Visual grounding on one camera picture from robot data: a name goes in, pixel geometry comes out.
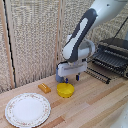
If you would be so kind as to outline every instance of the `black cable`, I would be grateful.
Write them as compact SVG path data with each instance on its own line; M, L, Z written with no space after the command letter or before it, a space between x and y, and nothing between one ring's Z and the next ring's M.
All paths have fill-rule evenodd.
M93 59L87 61L87 63L94 60L97 56L99 56L101 53L103 53L108 48L108 46L110 46L112 44L112 42L114 41L114 39L116 38L116 36L118 35L118 33L120 32L120 30L122 29L122 27L124 26L124 24L126 23L127 20L128 20L128 17L126 17L125 21L122 23L121 27L119 28L119 30L117 31L115 36L112 38L111 42L107 46L105 46L105 48L102 51L100 51Z

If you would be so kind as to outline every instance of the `plate rim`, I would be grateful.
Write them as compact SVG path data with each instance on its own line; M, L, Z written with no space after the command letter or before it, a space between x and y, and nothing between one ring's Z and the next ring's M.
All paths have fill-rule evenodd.
M8 108L8 106L9 106L9 103L11 103L11 101L14 99L14 98L16 98L16 97L18 97L18 96L21 96L21 95L24 95L24 94L35 94L35 95L39 95L39 96L41 96L41 97L43 97L47 102L48 102L48 105L49 105L49 113L48 113L48 116L47 116L47 118L45 119L45 120L43 120L42 122L40 122L39 124L36 124L36 125L33 125L33 126L22 126L22 127L20 127L20 126L17 126L17 125L15 125L14 123L12 123L11 121L10 121L10 119L8 118L8 116L7 116L7 108ZM36 126L39 126L39 125L41 125L42 123L44 123L47 119L48 119L48 117L49 117L49 115L50 115L50 112L51 112L51 106L50 106L50 103L49 103L49 101L44 97L44 96L42 96L42 95L40 95L40 94L38 94L38 93L22 93L22 94L20 94L20 95L17 95L17 96L15 96L15 97L13 97L8 103L7 103L7 105L6 105L6 108L5 108L5 117L6 117L6 119L7 119L7 121L10 123L10 124L12 124L13 126L15 126L15 127L18 127L18 128L32 128L32 127L36 127Z

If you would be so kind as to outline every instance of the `wooden countertop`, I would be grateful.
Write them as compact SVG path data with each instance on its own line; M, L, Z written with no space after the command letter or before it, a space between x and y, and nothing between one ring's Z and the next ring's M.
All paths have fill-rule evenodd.
M51 92L42 92L38 88L41 83L48 85ZM82 73L79 82L72 75L69 83L75 87L70 98L57 94L58 83L54 75L0 94L0 128L14 128L5 118L5 107L13 97L22 93L41 94L51 104L49 118L38 128L109 128L128 101L128 81L122 77L111 80L107 85Z

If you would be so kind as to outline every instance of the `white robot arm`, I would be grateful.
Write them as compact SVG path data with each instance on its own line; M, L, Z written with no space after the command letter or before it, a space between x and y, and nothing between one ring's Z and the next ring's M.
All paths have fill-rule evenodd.
M67 63L58 65L58 75L63 77L86 70L87 63L82 60L93 55L95 45L89 40L82 41L89 30L117 16L128 0L95 0L82 16L72 35L68 36L63 48Z

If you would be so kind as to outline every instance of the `yellow bowl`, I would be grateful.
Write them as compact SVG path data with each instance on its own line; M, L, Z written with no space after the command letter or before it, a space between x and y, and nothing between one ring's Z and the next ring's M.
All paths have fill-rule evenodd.
M58 95L64 98L68 98L70 96L72 96L73 92L74 92L74 87L69 84L69 83L59 83L57 85L57 92Z

